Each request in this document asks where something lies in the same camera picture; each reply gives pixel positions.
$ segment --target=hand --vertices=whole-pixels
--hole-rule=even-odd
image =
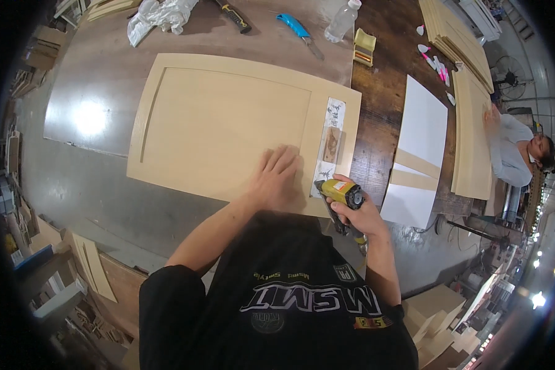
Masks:
[[[340,174],[334,174],[333,178],[339,181],[355,182],[354,180]],[[357,211],[353,211],[346,204],[333,202],[333,199],[330,197],[327,197],[327,203],[331,205],[331,209],[339,215],[339,219],[344,224],[349,224],[349,222],[351,222],[356,229],[360,230],[368,237],[388,237],[389,231],[385,221],[380,216],[380,213],[370,198],[370,195],[368,195],[365,191],[364,198],[366,198],[366,201]]]
[[[283,211],[294,199],[294,174],[298,170],[298,148],[280,145],[266,150],[249,182],[245,195],[259,210]]]
[[[497,131],[500,129],[500,123],[500,111],[498,111],[495,104],[491,104],[491,109],[483,114],[483,128],[485,129],[485,134],[488,137],[496,135]]]

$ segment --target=nail gun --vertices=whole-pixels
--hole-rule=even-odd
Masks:
[[[331,205],[327,203],[327,197],[330,197],[335,202],[346,204],[354,211],[359,210],[366,200],[363,196],[360,185],[336,179],[315,181],[314,185],[323,197],[323,201],[325,202],[329,215],[331,215],[331,219],[335,225],[335,231],[343,236],[346,236],[351,231],[351,235],[360,248],[360,252],[363,256],[365,256],[368,251],[368,240],[366,236],[360,230],[356,229],[351,223],[348,226],[341,222],[337,213],[333,211],[333,209],[331,209]]]

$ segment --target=hair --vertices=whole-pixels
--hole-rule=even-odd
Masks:
[[[549,142],[549,151],[539,159],[540,164],[543,165],[543,167],[541,167],[541,171],[553,171],[553,173],[555,173],[555,144],[553,144],[553,140],[551,140],[550,137],[545,135],[543,136],[546,137]]]

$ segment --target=workshop floor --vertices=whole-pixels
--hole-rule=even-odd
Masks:
[[[127,265],[153,272],[224,202],[128,178],[125,158],[44,139],[45,110],[56,74],[57,67],[16,106],[22,132],[23,196],[56,226],[100,243],[104,252]],[[420,234],[399,224],[390,227],[404,295],[451,279],[478,252],[476,235],[461,231],[459,244],[458,229],[451,231],[448,225],[440,236],[433,228]],[[327,233],[363,274],[363,258],[353,240],[333,235],[333,227]],[[207,284],[211,277],[206,276]]]

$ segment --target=blue utility knife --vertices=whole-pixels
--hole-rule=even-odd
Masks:
[[[317,46],[312,42],[311,35],[306,32],[304,27],[294,18],[287,13],[278,14],[276,19],[283,21],[285,24],[290,26],[290,28],[296,33],[298,37],[304,40],[306,46],[311,49],[312,54],[314,54],[318,59],[325,60],[325,56],[318,50]]]

